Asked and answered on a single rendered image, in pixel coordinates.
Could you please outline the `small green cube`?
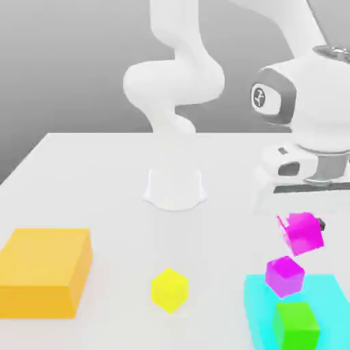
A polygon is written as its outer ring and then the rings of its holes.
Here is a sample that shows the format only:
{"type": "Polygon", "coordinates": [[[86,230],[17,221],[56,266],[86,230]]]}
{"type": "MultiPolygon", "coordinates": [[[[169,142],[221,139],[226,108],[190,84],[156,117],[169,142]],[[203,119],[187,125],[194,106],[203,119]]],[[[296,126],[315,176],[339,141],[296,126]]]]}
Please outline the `small green cube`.
{"type": "Polygon", "coordinates": [[[307,302],[278,302],[273,311],[278,350],[316,350],[321,328],[307,302]]]}

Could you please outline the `small magenta cube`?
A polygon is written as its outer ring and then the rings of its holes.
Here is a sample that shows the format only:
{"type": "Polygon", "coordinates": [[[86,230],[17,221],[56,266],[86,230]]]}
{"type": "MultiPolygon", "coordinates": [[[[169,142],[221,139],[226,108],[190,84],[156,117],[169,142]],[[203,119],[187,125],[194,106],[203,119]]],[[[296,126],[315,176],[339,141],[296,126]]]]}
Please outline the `small magenta cube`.
{"type": "Polygon", "coordinates": [[[289,222],[290,249],[294,256],[299,256],[324,246],[322,232],[317,226],[316,217],[312,213],[291,213],[289,222]]]}
{"type": "Polygon", "coordinates": [[[283,256],[267,263],[265,283],[280,298],[302,290],[305,271],[290,256],[283,256]]]}

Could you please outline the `large cyan box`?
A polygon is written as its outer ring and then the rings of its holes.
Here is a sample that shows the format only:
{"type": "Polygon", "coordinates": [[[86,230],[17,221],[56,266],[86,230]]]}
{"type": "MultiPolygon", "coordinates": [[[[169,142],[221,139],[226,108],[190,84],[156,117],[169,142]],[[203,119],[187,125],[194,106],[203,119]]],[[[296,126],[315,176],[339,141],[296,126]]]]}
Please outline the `large cyan box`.
{"type": "Polygon", "coordinates": [[[332,274],[308,274],[301,292],[280,299],[261,274],[249,274],[243,285],[243,303],[254,350],[280,350],[273,333],[278,302],[306,302],[321,328],[315,350],[350,350],[350,302],[332,274]]]}

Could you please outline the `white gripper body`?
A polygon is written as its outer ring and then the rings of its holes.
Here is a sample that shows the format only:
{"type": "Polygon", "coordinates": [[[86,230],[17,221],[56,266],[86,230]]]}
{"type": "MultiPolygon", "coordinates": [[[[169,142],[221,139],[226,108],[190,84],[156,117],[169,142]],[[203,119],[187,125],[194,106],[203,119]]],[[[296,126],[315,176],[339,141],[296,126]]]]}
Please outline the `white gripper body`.
{"type": "Polygon", "coordinates": [[[350,181],[328,186],[269,181],[253,193],[253,211],[258,214],[328,213],[346,209],[350,209],[350,181]]]}

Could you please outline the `small yellow cube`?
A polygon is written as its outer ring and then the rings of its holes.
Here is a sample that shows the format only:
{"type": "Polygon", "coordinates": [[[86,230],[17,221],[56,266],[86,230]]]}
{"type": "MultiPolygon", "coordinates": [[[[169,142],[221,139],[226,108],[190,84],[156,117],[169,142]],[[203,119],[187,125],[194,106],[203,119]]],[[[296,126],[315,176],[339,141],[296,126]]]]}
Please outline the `small yellow cube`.
{"type": "Polygon", "coordinates": [[[189,279],[171,268],[165,269],[151,282],[151,300],[173,313],[189,297],[189,279]]]}

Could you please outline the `large orange box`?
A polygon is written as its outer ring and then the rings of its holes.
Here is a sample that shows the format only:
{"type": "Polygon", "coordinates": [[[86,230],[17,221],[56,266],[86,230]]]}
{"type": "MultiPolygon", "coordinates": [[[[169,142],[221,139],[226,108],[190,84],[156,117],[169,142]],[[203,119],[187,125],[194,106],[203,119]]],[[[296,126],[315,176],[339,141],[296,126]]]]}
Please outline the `large orange box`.
{"type": "Polygon", "coordinates": [[[87,228],[18,228],[0,250],[0,319],[73,319],[92,264],[87,228]]]}

